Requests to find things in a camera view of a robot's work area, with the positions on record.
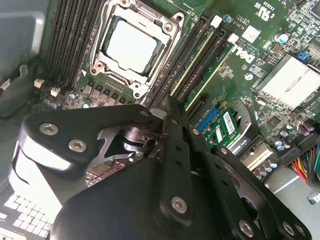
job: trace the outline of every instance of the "silver heatsink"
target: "silver heatsink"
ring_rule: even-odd
[[[320,86],[320,75],[287,54],[258,86],[264,94],[294,110]]]

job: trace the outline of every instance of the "label sticker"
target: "label sticker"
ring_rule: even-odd
[[[231,117],[229,115],[229,112],[226,112],[223,115],[223,119],[224,119],[226,128],[228,129],[228,133],[229,133],[229,135],[231,135],[236,129],[235,129],[234,124],[232,123],[232,120],[231,120]]]
[[[215,133],[216,133],[216,137],[218,139],[218,143],[220,143],[222,141],[222,135],[221,135],[220,127],[216,128]]]
[[[255,29],[253,26],[249,25],[247,29],[242,34],[242,37],[249,43],[254,43],[257,37],[260,35],[260,31]]]

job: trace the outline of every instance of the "mounting hole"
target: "mounting hole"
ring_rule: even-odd
[[[228,184],[225,180],[222,180],[222,183],[223,183],[226,187],[229,186],[229,184]]]
[[[175,160],[175,163],[180,167],[182,166],[182,162],[178,158]]]

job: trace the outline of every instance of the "screw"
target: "screw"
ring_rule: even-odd
[[[254,230],[252,229],[252,227],[249,225],[249,223],[247,223],[247,221],[245,220],[240,220],[239,221],[239,227],[241,229],[241,231],[247,235],[249,238],[252,238],[254,236]]]
[[[48,136],[56,135],[59,132],[58,127],[52,123],[41,124],[39,129],[41,133]]]
[[[166,32],[171,32],[172,31],[172,24],[171,23],[169,23],[169,22],[167,22],[165,25],[164,25],[164,30],[166,31]]]
[[[225,154],[225,155],[227,155],[227,154],[228,154],[228,151],[227,151],[227,150],[225,150],[223,147],[220,147],[220,151],[221,151],[223,154]]]
[[[302,227],[300,227],[298,224],[295,224],[294,226],[298,230],[298,232],[301,233],[302,236],[306,236],[306,233]]]
[[[287,222],[284,221],[284,222],[282,223],[282,225],[283,225],[284,230],[286,230],[286,232],[287,232],[288,234],[290,234],[291,236],[294,236],[294,235],[295,235],[294,229],[293,229]]]
[[[178,124],[178,122],[177,122],[176,120],[174,120],[173,118],[171,118],[170,120],[171,120],[171,122],[173,122],[175,125]]]
[[[180,214],[185,214],[187,212],[187,204],[185,200],[183,200],[179,196],[174,196],[171,200],[172,207]]]
[[[200,134],[200,132],[199,132],[197,129],[195,129],[195,128],[192,129],[192,132],[193,132],[195,135],[199,135],[199,134]]]
[[[244,79],[247,80],[247,81],[250,81],[250,80],[254,79],[254,75],[252,73],[247,73],[244,76]]]
[[[140,113],[145,117],[149,117],[149,114],[146,111],[141,111]]]
[[[143,156],[144,156],[144,153],[143,153],[143,152],[141,152],[141,151],[136,151],[136,152],[135,152],[135,158],[136,158],[136,159],[142,159]]]
[[[76,153],[83,153],[87,149],[87,145],[79,139],[74,139],[69,142],[69,149]]]

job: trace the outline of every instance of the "pcie slot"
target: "pcie slot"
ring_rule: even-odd
[[[205,107],[206,101],[204,99],[198,98],[190,109],[186,112],[186,117],[188,118],[189,123],[191,123],[199,112]]]
[[[217,115],[219,112],[217,106],[214,106],[208,113],[205,115],[205,117],[202,119],[202,121],[196,126],[196,128],[202,132],[205,127],[208,125],[208,123],[211,121],[211,119]]]
[[[191,32],[175,54],[175,58],[171,62],[166,63],[162,73],[155,81],[144,103],[147,108],[158,107],[166,95],[168,95],[173,83],[176,81],[176,77],[184,70],[184,66],[195,51],[195,48],[205,40],[211,17],[212,14],[207,9],[202,11]]]
[[[61,31],[61,25],[63,21],[63,15],[65,11],[67,10],[66,4],[68,0],[60,0],[58,4],[58,9],[57,13],[55,15],[54,19],[54,27],[53,27],[53,34],[51,38],[51,42],[49,45],[49,54],[48,54],[48,60],[47,60],[47,65],[46,68],[49,72],[51,72],[51,65],[53,63],[53,57],[56,54],[57,49],[57,40],[59,37],[59,31]]]
[[[70,76],[70,71],[75,66],[73,65],[73,59],[75,58],[76,54],[76,48],[77,48],[77,42],[81,38],[81,35],[83,34],[83,26],[84,21],[87,17],[87,13],[90,7],[91,1],[82,1],[80,10],[77,17],[77,21],[74,26],[74,35],[71,36],[70,39],[70,45],[68,47],[66,58],[65,58],[65,64],[62,66],[63,69],[60,72],[60,76],[63,79],[63,87],[65,87],[68,84],[68,77]]]
[[[78,4],[79,4],[78,0],[72,1],[72,3],[68,7],[68,11],[65,15],[67,21],[66,21],[66,24],[64,24],[62,26],[63,30],[61,31],[60,41],[57,46],[57,49],[58,49],[58,53],[57,53],[57,57],[56,57],[57,61],[55,61],[54,65],[52,66],[52,72],[54,73],[54,79],[59,79],[58,76],[60,74],[60,68],[62,66],[62,61],[66,56],[67,41],[68,41],[70,34],[72,33],[71,26],[72,26],[72,23],[74,22],[74,15],[75,15],[75,11],[78,8],[78,6],[77,6]]]
[[[87,47],[87,44],[90,40],[90,35],[93,31],[94,25],[96,24],[98,16],[101,12],[103,3],[104,3],[103,0],[98,0],[95,3],[94,8],[88,13],[88,16],[90,16],[91,18],[88,21],[86,31],[85,31],[84,35],[82,36],[82,46],[79,49],[79,53],[78,53],[79,55],[76,58],[77,61],[75,64],[75,68],[72,71],[72,75],[71,75],[71,78],[70,78],[69,84],[68,84],[68,87],[70,87],[70,88],[74,86],[75,81],[77,79],[77,75],[80,70],[80,67],[84,61],[86,47]]]
[[[184,102],[192,89],[194,89],[201,81],[204,72],[208,69],[214,57],[223,51],[223,46],[227,41],[229,34],[220,30],[218,35],[213,35],[211,40],[206,44],[197,57],[196,62],[191,66],[190,70],[177,86],[173,96],[179,101]]]

